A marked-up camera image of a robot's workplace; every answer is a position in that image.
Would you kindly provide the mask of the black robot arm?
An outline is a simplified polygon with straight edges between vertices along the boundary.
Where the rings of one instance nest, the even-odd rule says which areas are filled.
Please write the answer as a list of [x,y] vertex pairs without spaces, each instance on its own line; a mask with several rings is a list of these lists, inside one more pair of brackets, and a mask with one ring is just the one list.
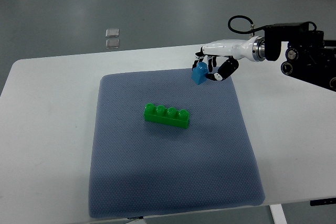
[[281,72],[292,78],[335,91],[335,40],[325,40],[324,32],[314,22],[264,25],[259,28],[247,16],[236,15],[229,19],[228,28],[237,34],[264,36],[253,42],[252,55],[256,59],[276,61],[281,44],[287,43],[286,61]]

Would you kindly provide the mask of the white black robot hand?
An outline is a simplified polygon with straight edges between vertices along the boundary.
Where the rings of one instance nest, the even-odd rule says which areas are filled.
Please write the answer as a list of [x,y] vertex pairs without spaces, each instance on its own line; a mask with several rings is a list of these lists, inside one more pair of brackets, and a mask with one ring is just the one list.
[[242,58],[252,62],[264,61],[264,38],[253,36],[249,40],[224,39],[207,43],[195,53],[192,68],[198,62],[204,62],[208,67],[207,80],[223,81],[238,69],[238,61]]

